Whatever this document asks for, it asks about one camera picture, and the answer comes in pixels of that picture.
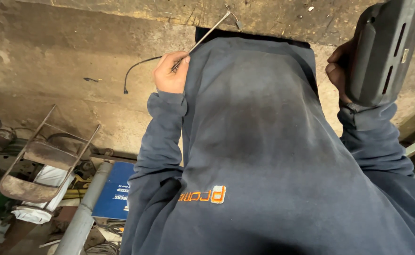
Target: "orange embroidered logo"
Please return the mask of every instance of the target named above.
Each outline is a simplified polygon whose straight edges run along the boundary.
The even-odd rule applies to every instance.
[[[214,186],[207,192],[187,192],[182,193],[178,201],[209,201],[214,204],[221,204],[225,201],[226,186]]]

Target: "dirty surface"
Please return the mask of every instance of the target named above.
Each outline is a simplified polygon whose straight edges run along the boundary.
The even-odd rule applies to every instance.
[[[193,26],[0,2],[0,118],[11,127],[36,128],[57,103],[63,119],[59,127],[88,138],[99,123],[102,127],[93,142],[98,148],[138,153],[151,119],[146,102],[155,91],[150,73],[157,61],[129,74],[128,95],[123,95],[125,72],[139,61],[188,50],[193,44]],[[341,134],[337,91],[324,73],[335,47],[312,44],[312,48],[324,114]],[[415,59],[398,104],[393,121],[400,126],[415,117]],[[415,130],[405,127],[406,136]]]
[[[20,0],[52,6],[210,28],[226,13],[224,0]],[[350,40],[358,17],[382,0],[228,0],[244,25],[242,32],[341,45]],[[219,26],[237,31],[230,16]]]

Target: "person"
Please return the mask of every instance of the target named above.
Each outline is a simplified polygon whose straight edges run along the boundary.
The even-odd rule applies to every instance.
[[[307,43],[213,35],[190,56],[163,55],[120,253],[415,254],[414,167],[390,122],[396,105],[348,99],[336,62],[349,51],[326,67],[341,137]]]

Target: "dark gap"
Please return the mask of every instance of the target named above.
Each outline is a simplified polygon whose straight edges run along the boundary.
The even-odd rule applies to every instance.
[[[388,83],[390,82],[391,71],[393,71],[393,66],[390,66],[390,70],[388,70],[387,80],[385,81],[384,90],[382,91],[382,95],[385,95],[387,92]]]
[[[398,55],[399,45],[401,44],[401,40],[403,39],[403,35],[404,35],[404,29],[405,29],[405,23],[403,24],[403,27],[401,28],[401,33],[399,33],[398,44],[396,45],[396,49],[394,50],[394,55],[393,55],[394,57]]]

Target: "hand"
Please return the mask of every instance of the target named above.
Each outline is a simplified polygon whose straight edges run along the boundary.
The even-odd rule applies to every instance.
[[[340,60],[341,56],[350,54],[352,49],[352,41],[344,43],[338,47],[333,54],[327,59],[329,64],[325,67],[325,72],[331,83],[335,85],[338,89],[340,100],[344,103],[352,102],[345,92],[346,86],[346,72],[343,67],[341,67],[337,62]]]
[[[171,72],[174,64],[182,58],[183,60],[177,70],[175,69]],[[189,62],[190,56],[187,51],[175,51],[163,55],[157,66],[152,70],[152,76],[157,89],[170,93],[183,93]]]

